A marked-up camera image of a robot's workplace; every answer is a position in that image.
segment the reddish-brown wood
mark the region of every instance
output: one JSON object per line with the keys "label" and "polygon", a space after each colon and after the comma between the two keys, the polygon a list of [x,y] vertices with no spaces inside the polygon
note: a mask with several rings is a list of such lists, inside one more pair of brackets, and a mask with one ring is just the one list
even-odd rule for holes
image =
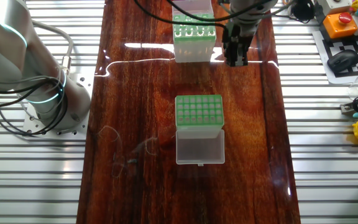
{"label": "reddish-brown wood", "polygon": [[[171,16],[165,1],[141,3]],[[172,25],[106,1],[77,223],[300,223],[272,21],[247,67],[175,63],[148,45],[172,42]],[[200,94],[222,95],[226,162],[179,166],[174,99]]]}

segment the red emergency stop button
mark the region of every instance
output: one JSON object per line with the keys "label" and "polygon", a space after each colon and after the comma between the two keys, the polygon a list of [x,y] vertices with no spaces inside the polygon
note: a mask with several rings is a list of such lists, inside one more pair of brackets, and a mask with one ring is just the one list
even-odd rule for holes
{"label": "red emergency stop button", "polygon": [[348,24],[352,20],[352,16],[348,12],[340,13],[339,15],[339,23],[340,24]]}

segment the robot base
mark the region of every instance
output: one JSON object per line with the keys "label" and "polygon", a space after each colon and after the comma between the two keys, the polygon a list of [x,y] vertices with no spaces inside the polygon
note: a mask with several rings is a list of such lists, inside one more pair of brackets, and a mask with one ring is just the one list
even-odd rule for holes
{"label": "robot base", "polygon": [[[93,90],[93,75],[86,75],[86,78],[83,74],[70,74],[70,78],[72,80],[76,80],[76,82],[80,83],[86,88],[86,91],[92,97],[92,90]],[[36,114],[35,109],[31,104],[28,104],[27,111],[30,114]],[[28,140],[36,141],[37,139],[57,139],[63,141],[85,141],[86,139],[86,130],[88,129],[88,115],[84,118],[84,120],[77,126],[64,130],[64,131],[55,131],[51,130],[44,135],[38,135],[36,138],[24,136],[24,138]],[[28,114],[25,114],[23,130],[28,132],[36,132],[44,128],[45,125],[41,121],[37,121],[35,119],[31,119]]]}

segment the computer mouse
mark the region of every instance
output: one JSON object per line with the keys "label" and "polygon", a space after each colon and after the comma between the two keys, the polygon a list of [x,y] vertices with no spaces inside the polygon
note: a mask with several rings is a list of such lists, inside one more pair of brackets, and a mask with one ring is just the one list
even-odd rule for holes
{"label": "computer mouse", "polygon": [[333,72],[341,72],[358,63],[358,54],[354,50],[344,50],[328,59],[328,67]]}

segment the checkerboard pattern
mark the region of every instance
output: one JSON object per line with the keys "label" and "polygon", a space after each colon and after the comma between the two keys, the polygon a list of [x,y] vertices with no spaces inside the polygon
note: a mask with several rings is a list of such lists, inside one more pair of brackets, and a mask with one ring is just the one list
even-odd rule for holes
{"label": "checkerboard pattern", "polygon": [[[332,40],[332,42],[323,41],[323,44],[327,51],[328,58],[331,58],[343,50],[354,50],[358,54],[358,37]],[[358,64],[351,69],[335,73],[336,77],[348,77],[354,75],[358,75]]]}
{"label": "checkerboard pattern", "polygon": [[191,95],[175,98],[177,126],[224,124],[221,95]]}

